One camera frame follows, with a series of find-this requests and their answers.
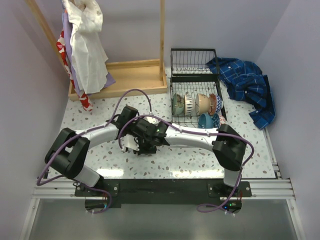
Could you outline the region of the light green bowl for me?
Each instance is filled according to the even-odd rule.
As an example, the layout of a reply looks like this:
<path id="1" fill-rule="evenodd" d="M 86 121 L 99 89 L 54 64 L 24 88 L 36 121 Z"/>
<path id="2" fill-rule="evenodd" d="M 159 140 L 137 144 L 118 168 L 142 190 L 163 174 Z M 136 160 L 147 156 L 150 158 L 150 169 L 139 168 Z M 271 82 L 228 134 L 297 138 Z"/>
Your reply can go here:
<path id="1" fill-rule="evenodd" d="M 172 114 L 174 116 L 180 115 L 184 112 L 184 110 L 185 110 L 184 98 L 180 94 L 175 93 L 172 99 Z"/>

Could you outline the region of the white black striped bowl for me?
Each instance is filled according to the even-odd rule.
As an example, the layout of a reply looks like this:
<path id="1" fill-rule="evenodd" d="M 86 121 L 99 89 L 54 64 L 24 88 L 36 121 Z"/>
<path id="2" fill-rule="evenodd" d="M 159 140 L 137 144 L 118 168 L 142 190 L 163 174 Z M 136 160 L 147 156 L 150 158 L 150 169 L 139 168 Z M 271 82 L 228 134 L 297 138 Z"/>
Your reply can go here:
<path id="1" fill-rule="evenodd" d="M 191 115 L 194 110 L 195 110 L 194 99 L 190 95 L 185 94 L 184 95 L 184 114 Z"/>

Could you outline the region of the teal blue bowl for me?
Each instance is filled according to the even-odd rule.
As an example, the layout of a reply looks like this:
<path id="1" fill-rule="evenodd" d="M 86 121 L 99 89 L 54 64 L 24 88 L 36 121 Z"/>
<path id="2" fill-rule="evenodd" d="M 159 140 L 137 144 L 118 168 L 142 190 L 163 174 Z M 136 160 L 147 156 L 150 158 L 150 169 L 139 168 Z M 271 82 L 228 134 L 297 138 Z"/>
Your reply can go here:
<path id="1" fill-rule="evenodd" d="M 208 113 L 203 113 L 198 118 L 198 128 L 199 129 L 212 129 L 214 127 L 214 122 L 212 117 Z"/>

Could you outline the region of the cream beige bowl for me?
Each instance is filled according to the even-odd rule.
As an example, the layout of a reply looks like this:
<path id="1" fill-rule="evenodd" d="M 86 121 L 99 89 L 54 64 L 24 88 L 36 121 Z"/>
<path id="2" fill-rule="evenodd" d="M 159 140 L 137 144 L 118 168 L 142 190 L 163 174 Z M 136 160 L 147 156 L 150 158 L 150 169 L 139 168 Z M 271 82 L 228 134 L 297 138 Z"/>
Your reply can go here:
<path id="1" fill-rule="evenodd" d="M 195 98 L 195 110 L 197 115 L 207 113 L 211 107 L 210 99 L 208 96 L 198 93 Z"/>

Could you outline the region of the blue triangle patterned bowl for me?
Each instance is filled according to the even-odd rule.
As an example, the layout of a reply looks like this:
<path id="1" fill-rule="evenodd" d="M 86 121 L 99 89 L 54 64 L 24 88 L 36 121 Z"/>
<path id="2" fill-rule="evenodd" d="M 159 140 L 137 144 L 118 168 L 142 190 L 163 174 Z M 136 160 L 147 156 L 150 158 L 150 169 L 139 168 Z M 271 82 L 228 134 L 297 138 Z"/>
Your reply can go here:
<path id="1" fill-rule="evenodd" d="M 221 114 L 217 114 L 215 113 L 212 117 L 212 122 L 213 122 L 213 127 L 214 128 L 219 128 L 221 125 L 223 124 L 227 124 L 227 120 L 225 119 L 225 117 Z"/>

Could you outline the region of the red blue patterned bowl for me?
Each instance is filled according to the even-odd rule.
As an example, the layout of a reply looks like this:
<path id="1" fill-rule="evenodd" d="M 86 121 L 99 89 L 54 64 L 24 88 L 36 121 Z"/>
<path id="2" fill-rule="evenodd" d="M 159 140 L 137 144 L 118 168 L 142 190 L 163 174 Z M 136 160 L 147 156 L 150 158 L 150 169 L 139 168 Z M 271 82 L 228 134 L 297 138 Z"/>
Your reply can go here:
<path id="1" fill-rule="evenodd" d="M 218 112 L 221 111 L 221 109 L 224 106 L 224 102 L 219 95 L 216 95 L 214 93 L 211 93 L 209 95 L 209 100 L 210 100 L 210 108 L 208 110 L 208 114 L 210 116 L 213 116 L 214 114 L 217 114 Z"/>

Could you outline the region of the black wire dish rack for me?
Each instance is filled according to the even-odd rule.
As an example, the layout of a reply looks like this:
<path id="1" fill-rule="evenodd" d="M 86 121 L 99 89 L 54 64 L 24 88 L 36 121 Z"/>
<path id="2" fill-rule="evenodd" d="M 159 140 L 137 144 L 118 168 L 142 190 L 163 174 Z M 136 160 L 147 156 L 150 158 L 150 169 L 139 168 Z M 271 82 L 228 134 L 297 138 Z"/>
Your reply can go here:
<path id="1" fill-rule="evenodd" d="M 170 50 L 170 100 L 172 122 L 186 127 L 197 127 L 199 113 L 194 109 L 185 113 L 177 103 L 185 95 L 196 99 L 198 94 L 215 94 L 223 98 L 220 85 L 220 66 L 214 48 L 172 48 Z"/>

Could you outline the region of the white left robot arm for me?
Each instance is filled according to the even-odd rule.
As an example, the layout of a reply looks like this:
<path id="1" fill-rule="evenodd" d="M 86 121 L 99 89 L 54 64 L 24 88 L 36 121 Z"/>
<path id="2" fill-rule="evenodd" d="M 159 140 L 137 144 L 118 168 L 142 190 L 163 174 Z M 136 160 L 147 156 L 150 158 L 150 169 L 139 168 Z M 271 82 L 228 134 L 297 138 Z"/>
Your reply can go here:
<path id="1" fill-rule="evenodd" d="M 116 120 L 111 119 L 87 130 L 62 129 L 44 162 L 50 163 L 62 176 L 85 184 L 86 191 L 92 196 L 99 196 L 104 190 L 103 177 L 85 165 L 87 152 L 105 142 L 117 140 L 121 128 L 137 114 L 136 108 L 125 106 Z"/>

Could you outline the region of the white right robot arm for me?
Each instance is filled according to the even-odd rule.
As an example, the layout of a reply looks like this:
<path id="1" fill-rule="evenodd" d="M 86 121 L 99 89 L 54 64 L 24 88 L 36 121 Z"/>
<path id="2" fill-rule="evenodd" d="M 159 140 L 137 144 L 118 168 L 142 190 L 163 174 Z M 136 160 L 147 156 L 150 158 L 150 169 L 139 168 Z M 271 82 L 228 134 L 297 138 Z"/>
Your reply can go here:
<path id="1" fill-rule="evenodd" d="M 199 148 L 214 153 L 218 163 L 224 168 L 223 192 L 235 196 L 241 186 L 238 175 L 241 170 L 247 144 L 240 140 L 237 132 L 227 124 L 219 128 L 192 128 L 177 124 L 158 124 L 140 118 L 133 122 L 130 131 L 137 138 L 141 154 L 154 154 L 158 146 L 185 146 Z"/>

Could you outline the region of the white hanging shirt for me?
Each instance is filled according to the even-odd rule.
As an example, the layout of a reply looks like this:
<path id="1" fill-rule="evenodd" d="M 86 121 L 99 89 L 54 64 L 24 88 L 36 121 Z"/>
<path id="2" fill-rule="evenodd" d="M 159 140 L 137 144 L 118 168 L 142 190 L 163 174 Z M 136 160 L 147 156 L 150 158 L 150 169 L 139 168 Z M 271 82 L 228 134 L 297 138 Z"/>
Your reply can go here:
<path id="1" fill-rule="evenodd" d="M 108 57 L 99 38 L 103 13 L 95 0 L 64 0 L 63 5 L 72 24 L 71 64 L 77 82 L 86 94 L 98 93 L 107 83 L 108 75 Z"/>

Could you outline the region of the blue plaid shirt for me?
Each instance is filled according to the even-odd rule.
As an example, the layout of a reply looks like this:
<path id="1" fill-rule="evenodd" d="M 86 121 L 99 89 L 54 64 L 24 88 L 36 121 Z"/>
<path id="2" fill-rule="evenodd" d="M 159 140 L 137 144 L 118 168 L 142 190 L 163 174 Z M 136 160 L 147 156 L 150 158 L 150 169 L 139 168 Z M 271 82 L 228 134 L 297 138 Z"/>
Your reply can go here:
<path id="1" fill-rule="evenodd" d="M 254 62 L 238 58 L 217 57 L 206 63 L 227 87 L 231 100 L 247 102 L 255 110 L 249 113 L 254 125 L 262 130 L 276 118 L 269 79 Z"/>

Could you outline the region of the lavender hanging garment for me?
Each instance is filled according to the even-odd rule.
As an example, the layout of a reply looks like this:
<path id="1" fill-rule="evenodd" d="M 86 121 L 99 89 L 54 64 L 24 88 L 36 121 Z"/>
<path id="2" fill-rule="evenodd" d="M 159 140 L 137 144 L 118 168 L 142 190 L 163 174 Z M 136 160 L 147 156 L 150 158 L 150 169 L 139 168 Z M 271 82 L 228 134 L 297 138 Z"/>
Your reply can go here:
<path id="1" fill-rule="evenodd" d="M 95 24 L 90 17 L 78 9 L 67 10 L 67 21 L 72 25 L 69 44 L 71 65 L 80 91 L 87 95 L 100 92 L 116 83 L 105 63 L 108 60 L 98 32 L 101 24 Z"/>

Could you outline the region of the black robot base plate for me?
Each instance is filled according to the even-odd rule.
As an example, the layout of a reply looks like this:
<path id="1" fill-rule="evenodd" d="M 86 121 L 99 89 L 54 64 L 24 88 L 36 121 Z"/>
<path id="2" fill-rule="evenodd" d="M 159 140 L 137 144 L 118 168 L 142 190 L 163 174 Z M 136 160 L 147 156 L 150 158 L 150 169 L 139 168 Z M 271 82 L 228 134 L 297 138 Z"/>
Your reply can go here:
<path id="1" fill-rule="evenodd" d="M 242 181 L 235 191 L 225 185 L 222 179 L 104 179 L 91 190 L 77 184 L 74 195 L 85 197 L 85 207 L 102 208 L 107 203 L 106 192 L 112 197 L 111 205 L 119 208 L 124 204 L 155 205 L 220 205 L 223 198 L 232 194 L 232 199 L 224 205 L 226 210 L 239 210 L 242 198 L 251 197 L 252 191 L 248 181 Z"/>

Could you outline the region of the aluminium rail frame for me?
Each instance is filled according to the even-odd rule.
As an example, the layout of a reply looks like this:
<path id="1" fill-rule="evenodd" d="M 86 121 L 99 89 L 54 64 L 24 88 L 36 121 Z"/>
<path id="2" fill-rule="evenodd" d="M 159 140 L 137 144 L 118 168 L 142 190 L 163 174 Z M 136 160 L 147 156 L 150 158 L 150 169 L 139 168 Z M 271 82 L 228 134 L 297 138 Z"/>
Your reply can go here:
<path id="1" fill-rule="evenodd" d="M 299 240 L 305 240 L 306 234 L 299 216 L 296 196 L 290 179 L 282 179 L 268 131 L 263 130 L 271 163 L 277 179 L 249 179 L 252 197 L 250 200 L 285 200 L 292 220 L 294 232 Z M 20 240 L 28 240 L 35 222 L 41 199 L 76 200 L 73 182 L 68 179 L 57 179 L 44 186 L 35 187 L 31 195 L 31 202 L 20 234 Z"/>

